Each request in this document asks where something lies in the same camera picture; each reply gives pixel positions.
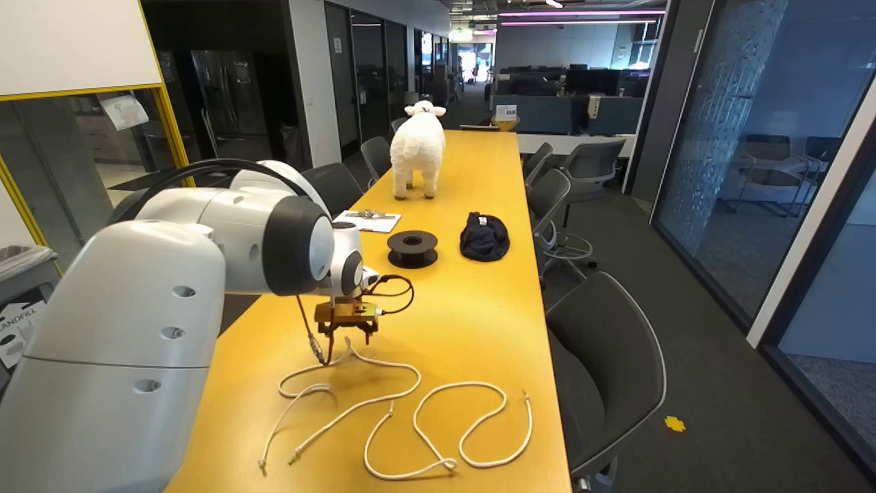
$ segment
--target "long table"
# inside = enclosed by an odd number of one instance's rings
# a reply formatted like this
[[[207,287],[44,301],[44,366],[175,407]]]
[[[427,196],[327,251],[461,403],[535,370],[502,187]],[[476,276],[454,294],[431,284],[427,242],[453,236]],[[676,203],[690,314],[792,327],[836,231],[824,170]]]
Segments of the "long table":
[[[357,328],[337,332],[337,355],[345,354],[343,340],[348,337],[367,358],[417,365],[422,373],[420,388],[394,403],[394,417],[374,440],[375,468],[411,472],[435,459],[417,439],[411,417],[431,388],[453,381],[490,381],[510,394],[508,410],[472,436],[472,458],[494,459],[519,450],[527,436],[527,396],[535,417],[530,450],[510,466],[465,466],[457,439],[476,417],[497,407],[498,396],[489,388],[449,388],[424,406],[422,427],[443,454],[457,458],[454,473],[434,472],[434,479],[386,483],[364,468],[364,440],[389,403],[352,414],[289,466],[293,450],[341,410],[408,388],[413,376],[348,358],[293,377],[289,392],[328,384],[335,396],[312,394],[291,407],[276,385],[285,376],[312,366],[316,355],[297,301],[263,295],[218,343],[194,436],[171,489],[571,489],[519,136],[448,131],[435,201],[422,201],[422,188],[413,188],[411,201],[394,201],[389,172],[360,201],[360,209],[397,211],[404,218],[394,232],[431,231],[438,238],[438,262],[427,269],[391,266],[389,236],[364,232],[363,238],[367,266],[411,276],[417,301],[400,314],[382,318],[371,346]],[[476,262],[461,254],[469,211],[508,221],[512,236],[508,257]],[[263,473],[257,459],[279,417],[285,417],[282,432],[271,443]]]

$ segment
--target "glass wall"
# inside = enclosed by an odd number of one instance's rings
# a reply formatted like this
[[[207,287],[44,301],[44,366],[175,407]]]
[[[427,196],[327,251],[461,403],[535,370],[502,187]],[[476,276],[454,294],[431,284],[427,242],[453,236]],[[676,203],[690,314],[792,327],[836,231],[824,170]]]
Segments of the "glass wall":
[[[876,68],[869,0],[719,2],[656,225],[749,327]]]
[[[144,0],[144,10],[192,158],[311,165],[282,0]]]
[[[876,179],[869,181],[777,351],[876,468]]]
[[[385,21],[386,46],[386,90],[389,117],[405,117],[408,103],[408,31],[394,21]]]
[[[127,194],[175,166],[153,94],[120,90],[0,103],[0,157],[49,248],[57,251],[60,269],[107,225]]]
[[[363,139],[389,133],[385,21],[354,10],[352,38],[360,83]]]

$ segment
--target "gray carpet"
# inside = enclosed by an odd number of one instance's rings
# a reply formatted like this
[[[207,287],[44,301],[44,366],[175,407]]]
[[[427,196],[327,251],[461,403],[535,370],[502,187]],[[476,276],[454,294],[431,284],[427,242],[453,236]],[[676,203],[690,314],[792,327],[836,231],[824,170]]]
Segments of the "gray carpet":
[[[582,203],[571,228],[650,311],[672,377],[664,414],[687,422],[683,436],[650,427],[624,454],[616,493],[876,489],[630,196]],[[568,272],[550,272],[547,299],[568,284]]]
[[[876,450],[876,365],[786,354],[821,396]]]

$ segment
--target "black spool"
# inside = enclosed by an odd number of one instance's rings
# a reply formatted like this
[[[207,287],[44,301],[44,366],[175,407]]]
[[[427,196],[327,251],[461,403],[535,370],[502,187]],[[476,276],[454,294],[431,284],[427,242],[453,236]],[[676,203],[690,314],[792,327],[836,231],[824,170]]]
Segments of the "black spool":
[[[424,269],[438,261],[438,238],[424,231],[404,231],[389,238],[389,262],[400,269]]]

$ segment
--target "stuffed animal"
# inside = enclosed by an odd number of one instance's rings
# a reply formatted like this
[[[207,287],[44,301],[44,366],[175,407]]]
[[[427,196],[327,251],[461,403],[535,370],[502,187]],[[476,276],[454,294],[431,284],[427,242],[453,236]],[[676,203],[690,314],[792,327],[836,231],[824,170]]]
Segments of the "stuffed animal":
[[[405,201],[413,188],[413,172],[424,179],[424,196],[434,201],[438,191],[438,172],[443,158],[443,107],[417,101],[405,107],[411,114],[391,136],[389,161],[394,166],[394,196]]]

